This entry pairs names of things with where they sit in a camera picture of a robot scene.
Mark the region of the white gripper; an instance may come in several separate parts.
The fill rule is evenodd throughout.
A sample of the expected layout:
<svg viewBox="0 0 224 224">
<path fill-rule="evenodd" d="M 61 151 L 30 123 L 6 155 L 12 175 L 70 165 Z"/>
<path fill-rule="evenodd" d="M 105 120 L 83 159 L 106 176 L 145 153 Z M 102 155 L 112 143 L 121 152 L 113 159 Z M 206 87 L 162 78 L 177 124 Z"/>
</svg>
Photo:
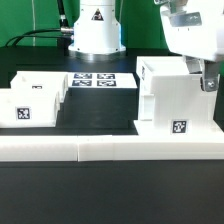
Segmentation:
<svg viewBox="0 0 224 224">
<path fill-rule="evenodd" d="M 224 61 L 224 0 L 154 0 L 154 3 L 160 7 L 169 50 L 185 55 L 190 74 L 202 70 L 203 91 L 216 91 L 219 61 Z"/>
</svg>

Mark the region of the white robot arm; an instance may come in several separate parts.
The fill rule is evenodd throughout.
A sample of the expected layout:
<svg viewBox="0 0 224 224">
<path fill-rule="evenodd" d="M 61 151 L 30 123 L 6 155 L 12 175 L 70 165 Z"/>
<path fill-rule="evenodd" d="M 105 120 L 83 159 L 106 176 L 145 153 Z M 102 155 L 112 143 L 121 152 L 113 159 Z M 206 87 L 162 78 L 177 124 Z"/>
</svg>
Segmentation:
<svg viewBox="0 0 224 224">
<path fill-rule="evenodd" d="M 202 69 L 206 92 L 218 89 L 220 63 L 224 61 L 224 0 L 154 0 L 168 49 L 185 57 L 188 68 Z M 115 18 L 115 0 L 80 0 L 80 15 L 72 28 L 69 51 L 92 61 L 126 51 L 121 25 Z"/>
</svg>

